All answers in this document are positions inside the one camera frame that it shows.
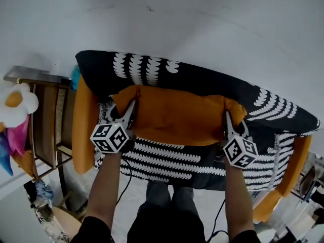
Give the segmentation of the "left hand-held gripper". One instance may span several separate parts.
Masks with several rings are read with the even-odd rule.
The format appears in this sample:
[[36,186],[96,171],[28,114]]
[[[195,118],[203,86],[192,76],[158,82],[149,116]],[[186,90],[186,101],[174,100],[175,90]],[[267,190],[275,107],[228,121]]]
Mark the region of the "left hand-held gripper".
[[105,118],[101,119],[90,136],[95,149],[102,154],[128,153],[135,146],[136,136],[131,125],[136,118],[137,100],[133,99],[120,118],[117,105],[112,103],[106,111]]

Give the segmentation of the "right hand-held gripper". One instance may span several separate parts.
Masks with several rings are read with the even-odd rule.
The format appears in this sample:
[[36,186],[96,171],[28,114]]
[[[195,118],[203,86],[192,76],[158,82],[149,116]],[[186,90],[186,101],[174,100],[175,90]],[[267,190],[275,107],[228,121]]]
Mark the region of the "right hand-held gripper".
[[234,133],[229,111],[225,113],[225,120],[226,139],[216,144],[216,159],[227,159],[231,166],[246,169],[259,157],[257,146],[252,137],[249,137],[249,129],[244,120],[235,128],[237,134]]

